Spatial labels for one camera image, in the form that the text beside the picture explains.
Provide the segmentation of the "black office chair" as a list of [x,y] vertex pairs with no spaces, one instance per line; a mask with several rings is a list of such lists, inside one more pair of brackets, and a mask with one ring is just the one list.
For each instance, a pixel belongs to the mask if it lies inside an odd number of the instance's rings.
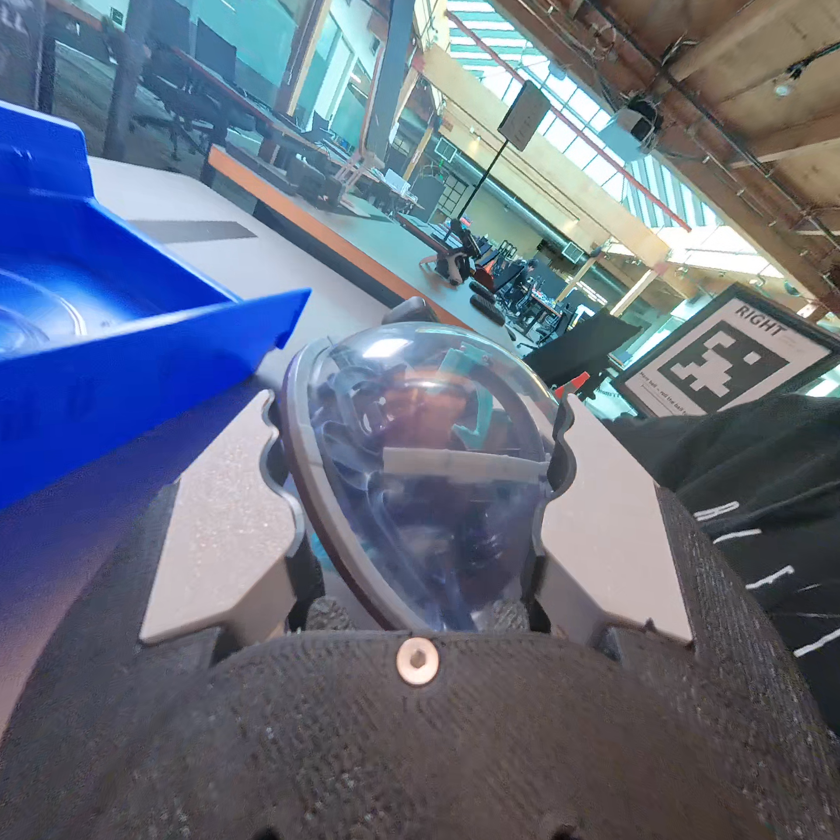
[[582,373],[593,375],[606,366],[609,353],[633,339],[642,327],[625,322],[606,311],[598,312],[573,329],[527,353],[522,362],[546,386],[565,385]]

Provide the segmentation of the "clear plastic maze ball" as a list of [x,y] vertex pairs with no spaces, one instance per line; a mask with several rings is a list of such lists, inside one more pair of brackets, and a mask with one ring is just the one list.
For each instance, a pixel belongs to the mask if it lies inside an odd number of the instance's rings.
[[529,627],[560,406],[517,355],[446,324],[381,325],[304,346],[278,403],[301,504],[378,624]]

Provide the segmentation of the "black backpack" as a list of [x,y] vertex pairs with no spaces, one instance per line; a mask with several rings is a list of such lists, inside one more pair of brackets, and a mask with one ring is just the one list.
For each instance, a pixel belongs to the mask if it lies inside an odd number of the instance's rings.
[[838,480],[808,490],[681,493],[789,649],[830,729],[839,729]]

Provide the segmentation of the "spare hand-held gripper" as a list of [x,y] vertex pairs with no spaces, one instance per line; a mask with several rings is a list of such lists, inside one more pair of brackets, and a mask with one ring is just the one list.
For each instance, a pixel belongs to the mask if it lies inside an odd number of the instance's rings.
[[423,272],[437,275],[451,287],[459,287],[475,275],[482,252],[478,240],[460,217],[450,218],[447,225],[427,233],[426,238],[434,254],[418,262]]

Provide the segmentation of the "clear plastic ball stand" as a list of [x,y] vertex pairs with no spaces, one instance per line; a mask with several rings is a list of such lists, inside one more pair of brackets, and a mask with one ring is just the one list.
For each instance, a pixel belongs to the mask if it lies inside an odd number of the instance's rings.
[[1,269],[1,359],[40,353],[87,337],[79,311],[46,287]]

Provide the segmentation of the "black sign stand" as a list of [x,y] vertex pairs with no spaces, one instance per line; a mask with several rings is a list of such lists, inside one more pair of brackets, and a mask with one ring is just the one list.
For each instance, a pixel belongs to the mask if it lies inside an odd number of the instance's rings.
[[512,144],[515,150],[524,152],[549,110],[550,101],[543,94],[542,90],[532,80],[526,79],[523,81],[517,97],[497,127],[497,131],[502,138],[501,146],[495,153],[491,163],[483,171],[472,193],[465,200],[458,213],[458,219],[462,219],[466,214],[469,205],[484,185],[492,168],[499,161],[508,146]]

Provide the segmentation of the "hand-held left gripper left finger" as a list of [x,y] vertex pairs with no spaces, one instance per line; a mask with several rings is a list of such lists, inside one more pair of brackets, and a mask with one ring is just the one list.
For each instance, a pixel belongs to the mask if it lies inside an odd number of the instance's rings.
[[273,392],[257,395],[178,482],[142,644],[221,627],[237,644],[282,635],[298,600],[289,562],[303,547],[301,504],[271,475]]

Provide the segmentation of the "black-framed marker sign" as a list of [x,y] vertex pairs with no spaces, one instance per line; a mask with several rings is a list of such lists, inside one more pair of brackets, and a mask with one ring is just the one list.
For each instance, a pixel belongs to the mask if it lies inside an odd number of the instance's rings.
[[837,335],[734,284],[613,385],[639,416],[697,417],[808,390],[838,362]]

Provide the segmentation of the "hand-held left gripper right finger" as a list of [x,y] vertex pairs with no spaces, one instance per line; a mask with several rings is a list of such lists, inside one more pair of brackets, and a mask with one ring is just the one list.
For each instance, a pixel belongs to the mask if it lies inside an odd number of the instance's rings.
[[526,398],[543,438],[560,443],[558,488],[537,514],[535,601],[552,636],[597,644],[609,627],[694,640],[657,484],[575,396]]

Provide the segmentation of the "long pale desk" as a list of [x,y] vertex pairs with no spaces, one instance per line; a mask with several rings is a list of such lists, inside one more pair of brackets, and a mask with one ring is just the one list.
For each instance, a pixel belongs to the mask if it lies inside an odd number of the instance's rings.
[[441,322],[471,329],[517,354],[510,331],[472,305],[467,285],[452,286],[434,272],[431,248],[392,220],[319,209],[278,188],[279,174],[238,148],[213,145],[207,162],[215,175],[245,192],[253,216],[388,308],[421,297]]

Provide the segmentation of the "blue plastic bin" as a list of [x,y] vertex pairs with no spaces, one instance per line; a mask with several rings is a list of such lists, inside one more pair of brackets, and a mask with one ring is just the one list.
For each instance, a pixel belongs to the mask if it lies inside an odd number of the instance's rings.
[[1,360],[2,508],[247,380],[309,288],[242,299],[96,199],[84,133],[2,101],[1,270],[67,299],[87,337]]

